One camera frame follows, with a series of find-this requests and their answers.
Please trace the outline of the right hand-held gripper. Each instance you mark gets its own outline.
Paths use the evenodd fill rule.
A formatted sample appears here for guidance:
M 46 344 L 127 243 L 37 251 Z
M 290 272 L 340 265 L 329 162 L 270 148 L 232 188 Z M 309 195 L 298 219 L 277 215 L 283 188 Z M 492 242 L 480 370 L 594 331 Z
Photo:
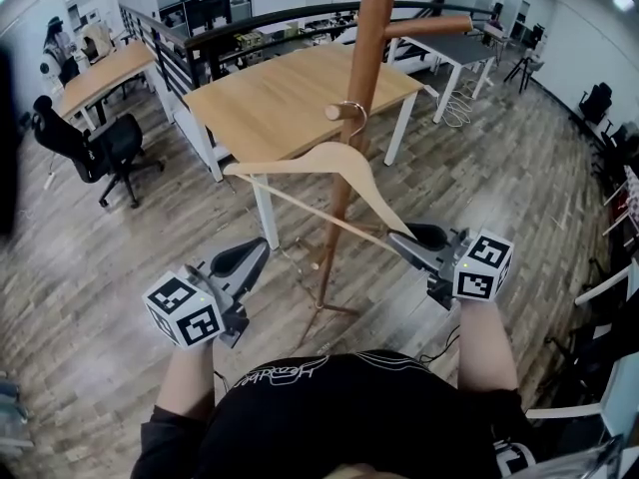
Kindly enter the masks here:
M 427 294 L 447 310 L 455 299 L 493 301 L 503 287 L 514 245 L 489 231 L 453 233 L 434 224 L 407 224 L 412 238 L 389 232 L 386 242 L 417 269 L 436 271 Z

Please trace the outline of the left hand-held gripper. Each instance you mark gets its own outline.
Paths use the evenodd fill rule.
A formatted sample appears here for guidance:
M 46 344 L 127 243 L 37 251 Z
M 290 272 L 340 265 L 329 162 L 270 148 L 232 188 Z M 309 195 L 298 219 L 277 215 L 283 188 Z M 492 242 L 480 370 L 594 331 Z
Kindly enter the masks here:
M 142 295 L 143 303 L 177 346 L 190 349 L 217 338 L 233 348 L 249 325 L 246 309 L 234 297 L 253 289 L 270 251 L 264 238 L 217 250 L 210 267 L 202 262 L 166 272 Z

